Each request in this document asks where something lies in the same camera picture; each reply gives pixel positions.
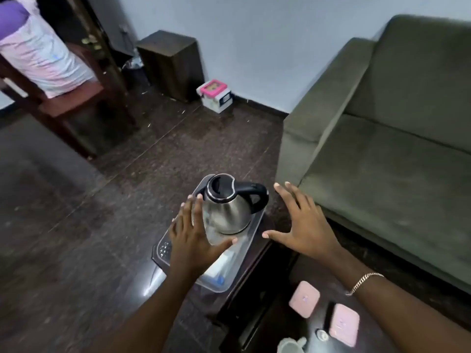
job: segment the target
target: chair seat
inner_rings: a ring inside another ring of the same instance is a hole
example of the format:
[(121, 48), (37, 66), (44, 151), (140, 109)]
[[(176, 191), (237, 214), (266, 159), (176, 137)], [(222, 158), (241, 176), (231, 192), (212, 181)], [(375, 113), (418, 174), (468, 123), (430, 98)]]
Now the chair seat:
[(344, 114), (300, 188), (371, 240), (471, 293), (469, 154)]
[(78, 110), (101, 97), (105, 88), (97, 81), (87, 81), (73, 91), (46, 99), (39, 109), (53, 118)]

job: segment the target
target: white cup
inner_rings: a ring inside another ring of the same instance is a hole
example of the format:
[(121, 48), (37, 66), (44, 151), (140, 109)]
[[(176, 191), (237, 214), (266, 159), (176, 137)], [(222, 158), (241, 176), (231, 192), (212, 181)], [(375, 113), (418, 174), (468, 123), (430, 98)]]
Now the white cup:
[(285, 338), (280, 341), (278, 344), (277, 353), (304, 353), (302, 348), (308, 340), (303, 337), (300, 338), (297, 342), (292, 338)]

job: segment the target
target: stainless steel kettle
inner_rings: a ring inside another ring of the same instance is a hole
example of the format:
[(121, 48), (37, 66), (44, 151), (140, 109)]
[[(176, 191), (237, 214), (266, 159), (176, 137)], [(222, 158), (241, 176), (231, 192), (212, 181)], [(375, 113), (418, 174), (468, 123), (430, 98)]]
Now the stainless steel kettle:
[[(239, 182), (226, 173), (214, 175), (201, 191), (203, 211), (209, 223), (220, 233), (232, 235), (243, 231), (253, 213), (268, 203), (268, 190), (263, 184)], [(250, 195), (259, 200), (252, 202)]]

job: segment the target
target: gold bracelet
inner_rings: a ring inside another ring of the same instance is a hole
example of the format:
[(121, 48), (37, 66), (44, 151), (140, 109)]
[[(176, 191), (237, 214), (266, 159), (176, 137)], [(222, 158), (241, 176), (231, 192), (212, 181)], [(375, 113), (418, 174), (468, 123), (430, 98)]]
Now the gold bracelet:
[(363, 275), (362, 278), (353, 287), (353, 289), (350, 292), (346, 292), (345, 295), (352, 296), (355, 293), (355, 291), (358, 290), (358, 288), (362, 285), (362, 283), (364, 283), (366, 281), (366, 279), (368, 279), (370, 276), (373, 276), (373, 275), (378, 275), (378, 276), (384, 277), (380, 273), (368, 273), (366, 275)]

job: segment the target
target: white cloth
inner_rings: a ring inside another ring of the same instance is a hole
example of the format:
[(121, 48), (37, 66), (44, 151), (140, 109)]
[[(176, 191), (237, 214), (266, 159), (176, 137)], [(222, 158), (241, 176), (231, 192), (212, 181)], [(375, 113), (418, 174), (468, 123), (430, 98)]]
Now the white cloth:
[(0, 41), (0, 53), (44, 91), (48, 98), (70, 92), (93, 71), (74, 53), (39, 13), (36, 0), (17, 0), (29, 12), (26, 24)]

